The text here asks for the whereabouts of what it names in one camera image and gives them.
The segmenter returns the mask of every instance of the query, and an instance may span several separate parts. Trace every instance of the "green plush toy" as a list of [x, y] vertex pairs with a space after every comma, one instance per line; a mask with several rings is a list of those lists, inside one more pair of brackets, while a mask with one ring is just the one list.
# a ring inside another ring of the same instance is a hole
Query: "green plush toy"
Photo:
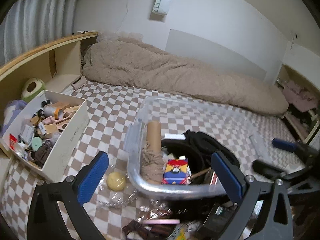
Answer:
[[29, 103], [42, 90], [45, 90], [44, 82], [41, 79], [30, 78], [23, 86], [21, 99]]

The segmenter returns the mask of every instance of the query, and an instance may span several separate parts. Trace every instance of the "fluffy blanket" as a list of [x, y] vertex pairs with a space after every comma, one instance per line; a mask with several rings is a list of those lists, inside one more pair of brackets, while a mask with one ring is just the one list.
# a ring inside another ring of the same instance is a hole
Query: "fluffy blanket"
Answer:
[[83, 74], [92, 81], [187, 94], [260, 114], [281, 114], [288, 108], [274, 85], [242, 74], [220, 73], [212, 65], [130, 38], [92, 45], [85, 56]]

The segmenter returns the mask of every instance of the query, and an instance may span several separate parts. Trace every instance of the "curtain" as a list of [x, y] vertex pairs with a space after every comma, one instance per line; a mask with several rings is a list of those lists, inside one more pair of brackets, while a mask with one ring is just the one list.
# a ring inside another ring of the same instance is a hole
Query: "curtain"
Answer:
[[77, 0], [18, 0], [0, 24], [0, 65], [72, 34]]

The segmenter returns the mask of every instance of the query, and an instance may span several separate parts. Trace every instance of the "white small box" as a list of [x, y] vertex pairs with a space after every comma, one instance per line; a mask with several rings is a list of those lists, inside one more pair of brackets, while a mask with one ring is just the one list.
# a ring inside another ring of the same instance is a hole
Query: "white small box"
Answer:
[[[50, 99], [52, 103], [62, 101], [70, 103], [71, 106], [80, 105], [80, 107], [61, 133], [59, 139], [53, 146], [47, 160], [45, 161], [44, 166], [42, 169], [40, 169], [30, 164], [28, 161], [21, 158], [13, 150], [11, 150], [10, 134], [12, 134], [15, 138], [18, 138], [18, 135], [21, 132], [22, 122], [25, 119], [32, 118], [33, 114], [41, 108], [41, 102], [46, 99]], [[30, 103], [28, 103], [28, 105], [13, 120], [2, 137], [2, 143], [8, 151], [10, 150], [14, 152], [14, 155], [30, 169], [49, 181], [60, 182], [70, 160], [72, 151], [76, 147], [88, 122], [89, 116], [87, 112], [87, 102], [85, 99], [44, 90], [34, 99], [32, 99]]]

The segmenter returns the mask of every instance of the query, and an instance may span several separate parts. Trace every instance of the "blue gripper pad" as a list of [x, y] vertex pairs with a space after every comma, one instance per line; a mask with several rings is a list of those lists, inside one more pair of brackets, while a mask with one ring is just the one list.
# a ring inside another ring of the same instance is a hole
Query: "blue gripper pad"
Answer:
[[81, 181], [81, 183], [78, 186], [77, 199], [81, 205], [90, 201], [94, 191], [96, 190], [108, 166], [109, 166], [108, 154], [103, 152], [99, 157], [99, 159], [93, 164], [92, 168], [88, 171], [86, 177], [84, 177], [84, 179]]
[[243, 196], [241, 184], [217, 153], [211, 155], [211, 167], [217, 173], [229, 199], [233, 203], [241, 203]]
[[294, 153], [295, 150], [297, 149], [297, 145], [295, 142], [287, 142], [287, 141], [280, 140], [278, 138], [274, 138], [272, 140], [272, 145], [273, 147], [276, 147], [278, 149], [285, 150], [291, 153]]

